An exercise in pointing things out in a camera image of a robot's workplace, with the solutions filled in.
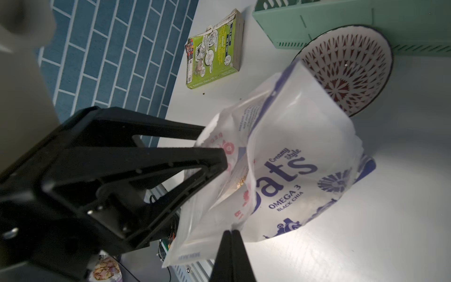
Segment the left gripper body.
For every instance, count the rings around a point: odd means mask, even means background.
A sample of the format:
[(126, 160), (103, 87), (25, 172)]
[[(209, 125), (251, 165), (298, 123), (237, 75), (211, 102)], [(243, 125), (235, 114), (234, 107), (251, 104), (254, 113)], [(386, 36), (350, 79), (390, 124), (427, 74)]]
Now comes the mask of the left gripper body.
[(121, 255), (168, 234), (152, 226), (147, 190), (162, 183), (158, 152), (137, 144), (173, 122), (91, 107), (1, 172), (1, 277), (85, 278), (102, 250)]

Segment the white oats bag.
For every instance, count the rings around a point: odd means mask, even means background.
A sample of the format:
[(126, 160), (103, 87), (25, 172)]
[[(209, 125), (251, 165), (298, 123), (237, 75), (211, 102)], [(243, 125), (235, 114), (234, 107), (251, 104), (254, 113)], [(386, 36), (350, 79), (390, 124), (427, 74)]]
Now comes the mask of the white oats bag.
[(182, 206), (164, 266), (214, 259), (227, 230), (256, 243), (299, 229), (376, 168), (300, 60), (223, 109), (194, 147), (222, 150), (226, 169)]

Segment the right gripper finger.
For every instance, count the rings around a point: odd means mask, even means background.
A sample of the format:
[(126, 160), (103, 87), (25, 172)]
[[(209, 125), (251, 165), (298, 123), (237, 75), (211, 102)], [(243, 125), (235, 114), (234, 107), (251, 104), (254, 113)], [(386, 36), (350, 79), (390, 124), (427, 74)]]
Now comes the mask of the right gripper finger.
[(256, 282), (238, 230), (223, 233), (209, 282)]

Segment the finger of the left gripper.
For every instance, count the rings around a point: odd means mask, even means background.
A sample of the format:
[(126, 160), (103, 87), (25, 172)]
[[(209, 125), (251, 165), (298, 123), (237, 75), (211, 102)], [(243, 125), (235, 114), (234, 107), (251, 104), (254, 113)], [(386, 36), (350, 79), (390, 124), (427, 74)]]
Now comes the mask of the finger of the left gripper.
[(123, 108), (88, 108), (93, 116), (93, 132), (106, 147), (136, 146), (134, 136), (166, 137), (195, 141), (203, 126), (168, 121)]
[[(194, 174), (154, 203), (152, 189), (184, 170)], [(104, 247), (142, 247), (176, 210), (227, 169), (219, 148), (65, 149), (42, 178), (42, 190), (86, 224)]]

